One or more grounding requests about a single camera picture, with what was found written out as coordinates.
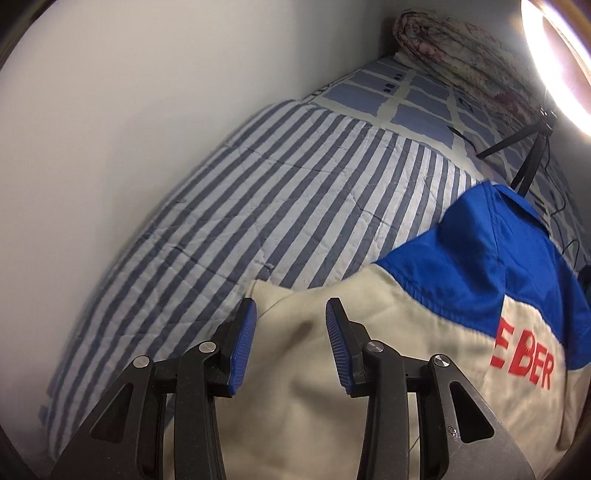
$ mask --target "blue fabric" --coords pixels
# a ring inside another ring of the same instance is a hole
[[[433,313],[494,338],[504,295],[535,307],[567,367],[591,362],[591,312],[572,271],[529,203],[484,182],[440,224],[376,262]]]

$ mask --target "tripod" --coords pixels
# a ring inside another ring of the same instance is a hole
[[[538,171],[540,163],[542,162],[542,155],[544,154],[544,141],[550,137],[552,130],[556,124],[557,116],[553,110],[546,111],[544,108],[540,109],[540,119],[527,127],[522,128],[510,137],[501,140],[492,147],[476,155],[476,158],[483,160],[484,158],[503,150],[510,145],[513,145],[530,135],[537,134],[534,144],[531,146],[524,162],[521,164],[517,175],[511,182],[511,188],[517,190],[517,193],[525,197],[530,189],[531,182],[534,180],[535,173]]]

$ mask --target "mattress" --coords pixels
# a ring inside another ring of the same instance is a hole
[[[463,92],[384,57],[321,88],[306,102],[363,119],[440,152],[475,179],[510,184],[530,149],[522,141],[485,160],[481,152],[513,130]],[[452,130],[462,134],[467,140]],[[590,263],[583,221],[556,159],[543,159],[527,199],[571,267]]]
[[[171,194],[99,289],[50,385],[50,453],[134,357],[207,339],[252,280],[336,283],[431,228],[475,183],[424,142],[359,118],[266,108]]]

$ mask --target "striped blanket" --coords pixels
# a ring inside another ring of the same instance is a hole
[[[334,284],[428,230],[475,183],[365,121],[296,101],[262,111],[170,196],[99,290],[50,386],[50,453],[135,356],[207,339],[252,280]]]

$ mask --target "ribbed blue pad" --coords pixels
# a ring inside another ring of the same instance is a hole
[[[340,331],[339,322],[330,303],[326,304],[326,329],[329,332],[330,347],[336,363],[336,371],[339,374],[340,384],[351,395],[353,391],[353,372],[351,370],[351,356],[345,345],[343,333]]]
[[[255,336],[255,327],[256,304],[253,301],[248,308],[246,319],[242,324],[242,330],[240,330],[236,346],[234,347],[234,351],[230,358],[230,379],[228,381],[228,390],[232,395],[236,394],[244,380],[248,356],[251,353],[252,339]]]

